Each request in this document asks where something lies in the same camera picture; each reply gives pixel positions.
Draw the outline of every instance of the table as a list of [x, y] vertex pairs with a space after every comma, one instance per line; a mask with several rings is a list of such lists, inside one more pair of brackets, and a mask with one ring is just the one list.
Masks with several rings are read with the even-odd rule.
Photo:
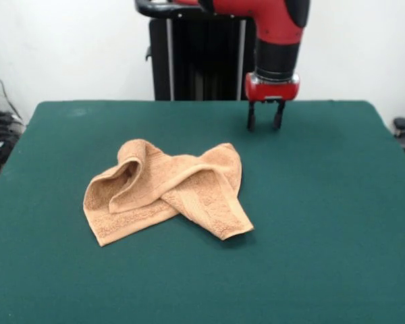
[[[42, 103], [0, 176], [0, 323], [403, 323], [405, 154], [365, 102]], [[101, 248], [92, 176], [144, 138], [241, 154], [255, 230], [177, 216]]]

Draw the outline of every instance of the black cable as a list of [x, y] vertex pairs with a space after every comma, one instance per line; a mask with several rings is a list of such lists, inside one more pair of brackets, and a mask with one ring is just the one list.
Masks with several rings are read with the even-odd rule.
[[1, 85], [1, 90], [3, 91], [3, 96], [5, 97], [7, 103], [11, 107], [12, 111], [18, 116], [18, 118], [20, 118], [22, 120], [20, 113], [15, 108], [15, 106], [11, 103], [9, 97], [7, 96], [5, 84], [3, 83], [3, 81], [1, 79], [0, 79], [0, 85]]

